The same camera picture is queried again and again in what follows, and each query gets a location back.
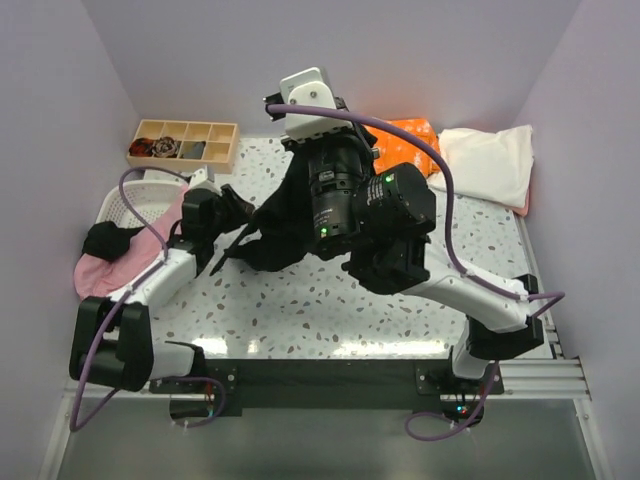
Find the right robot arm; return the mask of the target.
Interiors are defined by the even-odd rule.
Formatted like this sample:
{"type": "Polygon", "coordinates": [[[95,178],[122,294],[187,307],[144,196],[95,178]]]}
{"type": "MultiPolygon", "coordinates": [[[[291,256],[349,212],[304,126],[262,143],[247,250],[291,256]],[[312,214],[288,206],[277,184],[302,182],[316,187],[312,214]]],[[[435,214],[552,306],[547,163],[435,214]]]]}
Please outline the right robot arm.
{"type": "Polygon", "coordinates": [[[324,260],[347,256],[344,270],[372,293],[422,297],[465,315],[445,369],[452,390],[469,392],[490,362],[543,343],[534,279],[508,279],[461,261],[449,232],[443,247],[433,244],[436,197],[426,179],[407,162],[374,173],[372,149],[356,127],[377,127],[414,146],[420,140],[336,107],[284,104],[268,111],[284,117],[283,145],[308,166],[313,253],[324,260]]]}

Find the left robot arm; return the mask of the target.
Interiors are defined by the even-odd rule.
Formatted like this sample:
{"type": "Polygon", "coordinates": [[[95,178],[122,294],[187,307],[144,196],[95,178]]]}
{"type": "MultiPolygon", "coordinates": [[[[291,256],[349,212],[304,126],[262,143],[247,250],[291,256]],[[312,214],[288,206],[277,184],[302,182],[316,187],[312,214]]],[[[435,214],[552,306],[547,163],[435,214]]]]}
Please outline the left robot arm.
{"type": "Polygon", "coordinates": [[[153,341],[151,317],[202,273],[213,257],[215,240],[247,224],[255,208],[231,186],[215,188],[206,181],[179,198],[182,216],[162,236],[129,199],[135,189],[154,191],[157,185],[137,180],[117,188],[118,200],[158,240],[160,252],[123,287],[106,296],[90,295],[80,303],[69,373],[81,385],[136,392],[151,380],[172,378],[183,391],[196,392],[206,383],[202,349],[153,341]]]}

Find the black t-shirt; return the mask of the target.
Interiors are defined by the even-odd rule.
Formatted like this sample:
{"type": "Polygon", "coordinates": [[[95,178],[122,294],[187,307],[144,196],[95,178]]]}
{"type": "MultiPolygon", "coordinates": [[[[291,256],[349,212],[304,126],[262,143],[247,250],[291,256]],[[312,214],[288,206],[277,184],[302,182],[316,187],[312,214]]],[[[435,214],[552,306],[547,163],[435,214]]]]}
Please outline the black t-shirt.
{"type": "Polygon", "coordinates": [[[315,249],[307,148],[293,157],[279,187],[255,211],[210,274],[232,258],[255,271],[277,272],[301,261],[315,249]]]}

